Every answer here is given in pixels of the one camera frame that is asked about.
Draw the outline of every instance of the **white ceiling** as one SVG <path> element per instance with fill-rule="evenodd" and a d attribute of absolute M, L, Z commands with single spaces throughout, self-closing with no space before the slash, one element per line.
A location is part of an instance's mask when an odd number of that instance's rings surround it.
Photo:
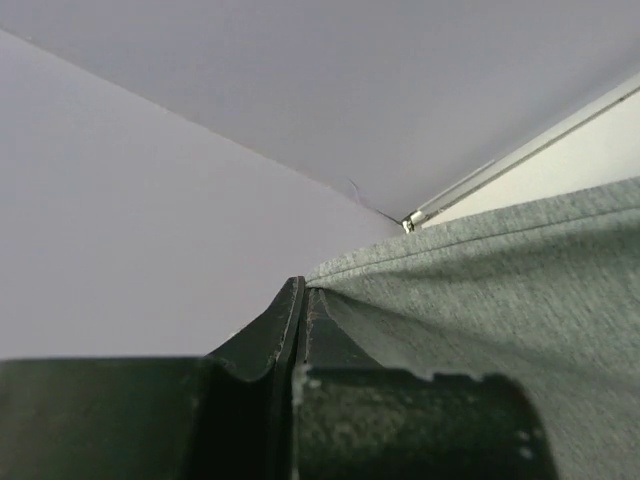
<path fill-rule="evenodd" d="M 0 0 L 0 27 L 401 218 L 640 70 L 637 0 Z"/>

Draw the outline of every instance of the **heather gray fabric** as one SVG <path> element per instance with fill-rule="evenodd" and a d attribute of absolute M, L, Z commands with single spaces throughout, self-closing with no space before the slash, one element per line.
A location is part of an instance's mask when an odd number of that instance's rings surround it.
<path fill-rule="evenodd" d="M 308 282 L 384 365 L 517 378 L 563 478 L 640 478 L 640 178 L 391 239 Z"/>

